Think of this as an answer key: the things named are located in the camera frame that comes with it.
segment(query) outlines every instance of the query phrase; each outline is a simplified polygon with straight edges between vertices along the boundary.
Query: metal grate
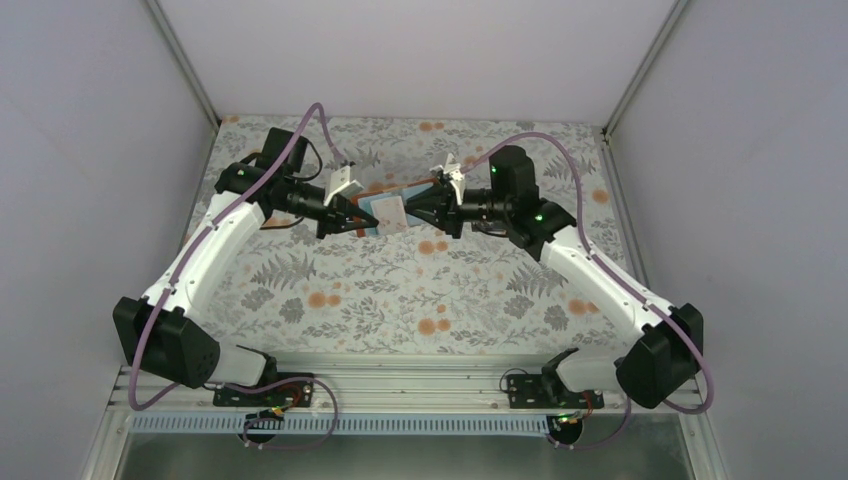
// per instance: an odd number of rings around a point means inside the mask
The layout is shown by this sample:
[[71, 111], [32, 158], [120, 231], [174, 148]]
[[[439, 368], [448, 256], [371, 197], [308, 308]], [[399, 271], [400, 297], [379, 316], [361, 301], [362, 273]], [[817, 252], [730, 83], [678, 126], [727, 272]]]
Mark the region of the metal grate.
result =
[[[141, 412], [133, 433], [240, 433], [244, 413]], [[330, 428], [327, 414], [290, 413], [283, 422], [257, 425], [251, 432], [320, 434]], [[547, 433], [544, 415], [380, 415], [342, 414], [336, 435], [506, 435]]]

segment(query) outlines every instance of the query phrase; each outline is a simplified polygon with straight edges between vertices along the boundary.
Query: white plastic part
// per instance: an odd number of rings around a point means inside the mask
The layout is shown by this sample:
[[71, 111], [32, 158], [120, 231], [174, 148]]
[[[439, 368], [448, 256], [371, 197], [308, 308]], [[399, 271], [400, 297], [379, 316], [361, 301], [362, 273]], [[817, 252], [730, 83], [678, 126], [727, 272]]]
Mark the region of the white plastic part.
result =
[[237, 383], [251, 387], [259, 382], [265, 368], [265, 357], [235, 345], [221, 344], [221, 356], [210, 383]]
[[452, 153], [441, 154], [442, 164], [430, 169], [433, 173], [443, 172], [456, 193], [457, 205], [462, 205], [462, 198], [465, 196], [465, 174], [460, 170], [462, 165], [456, 161], [456, 157]]
[[[236, 198], [238, 195], [231, 192], [212, 196], [203, 223], [194, 231], [165, 274], [144, 292], [144, 295], [148, 297], [148, 303], [152, 305], [159, 299], [188, 246], [206, 226], [211, 225], [212, 219]], [[264, 222], [265, 215], [258, 204], [242, 203], [230, 212], [218, 224], [217, 229], [210, 232], [197, 247], [180, 274], [179, 281], [174, 285], [173, 293], [165, 302], [164, 310], [173, 311], [180, 307], [185, 311], [184, 315], [192, 320], [203, 318], [212, 293], [221, 282], [222, 275], [241, 250], [242, 245], [259, 230]]]
[[[624, 269], [590, 243], [592, 254], [636, 291], [648, 299], [648, 304], [669, 311], [671, 303], [654, 294], [631, 277]], [[627, 353], [642, 335], [645, 325], [657, 325], [662, 320], [636, 300], [592, 260], [583, 248], [575, 227], [566, 227], [554, 234], [554, 241], [542, 247], [540, 263], [553, 269], [569, 283], [583, 292], [612, 322], [620, 342], [613, 351], [581, 349], [568, 356], [557, 367], [557, 373], [566, 388], [573, 392], [583, 390], [620, 390], [615, 378], [615, 359]]]
[[341, 195], [350, 198], [365, 190], [365, 187], [359, 183], [359, 180], [353, 178], [353, 167], [346, 165], [330, 175], [330, 181], [327, 182], [327, 187], [324, 190], [324, 206], [326, 207], [330, 205], [334, 196]]

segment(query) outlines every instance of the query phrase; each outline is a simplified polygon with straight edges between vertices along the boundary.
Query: orange flower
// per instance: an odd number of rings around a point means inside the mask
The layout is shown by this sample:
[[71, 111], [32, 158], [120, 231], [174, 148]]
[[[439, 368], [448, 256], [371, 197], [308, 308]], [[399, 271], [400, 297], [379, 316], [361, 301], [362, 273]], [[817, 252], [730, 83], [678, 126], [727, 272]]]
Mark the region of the orange flower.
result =
[[421, 335], [430, 336], [436, 333], [436, 324], [430, 318], [422, 318], [418, 322], [418, 333]]
[[309, 306], [312, 308], [321, 308], [327, 303], [327, 297], [321, 292], [315, 292], [309, 296]]
[[597, 189], [592, 192], [592, 200], [598, 203], [607, 203], [609, 202], [609, 193], [606, 190]]
[[586, 304], [575, 298], [568, 302], [568, 311], [575, 315], [583, 315], [586, 313]]
[[424, 240], [423, 242], [418, 244], [418, 251], [423, 253], [424, 255], [432, 255], [436, 250], [436, 247], [433, 246], [433, 242], [429, 240]]

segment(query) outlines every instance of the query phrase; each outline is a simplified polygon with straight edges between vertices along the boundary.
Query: floral pattern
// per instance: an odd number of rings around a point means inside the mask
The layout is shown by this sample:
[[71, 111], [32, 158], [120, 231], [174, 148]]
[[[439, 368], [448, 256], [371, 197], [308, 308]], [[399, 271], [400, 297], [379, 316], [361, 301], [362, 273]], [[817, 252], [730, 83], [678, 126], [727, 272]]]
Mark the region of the floral pattern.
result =
[[[271, 127], [293, 130], [299, 117], [227, 117], [213, 148], [195, 228], [218, 175], [262, 148]], [[358, 179], [379, 190], [428, 178], [435, 157], [451, 151], [466, 164], [516, 133], [536, 130], [563, 142], [578, 160], [589, 236], [616, 262], [624, 253], [616, 229], [598, 146], [583, 124], [331, 118], [333, 141], [359, 166]], [[305, 131], [326, 168], [338, 159], [312, 120]], [[571, 175], [552, 145], [523, 140], [545, 198], [576, 210]], [[315, 171], [307, 154], [303, 173]], [[484, 186], [485, 168], [467, 175]], [[277, 213], [272, 223], [293, 218]], [[219, 340], [266, 351], [368, 353], [556, 354], [570, 346], [616, 348], [612, 326], [568, 280], [536, 263], [506, 239], [472, 233], [460, 240], [430, 226], [359, 238], [315, 238], [305, 221], [254, 234], [224, 275], [207, 318], [197, 319]]]

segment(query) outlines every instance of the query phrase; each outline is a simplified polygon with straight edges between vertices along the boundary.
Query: white wall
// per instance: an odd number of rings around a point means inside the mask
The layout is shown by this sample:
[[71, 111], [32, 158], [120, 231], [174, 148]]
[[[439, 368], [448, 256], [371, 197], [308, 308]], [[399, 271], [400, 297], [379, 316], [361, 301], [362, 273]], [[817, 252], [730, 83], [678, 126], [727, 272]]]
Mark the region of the white wall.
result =
[[211, 128], [141, 2], [0, 10], [0, 478], [78, 478]]
[[160, 0], [218, 113], [607, 121], [674, 0]]
[[848, 471], [846, 25], [695, 1], [613, 135], [654, 286], [704, 313], [731, 478]]

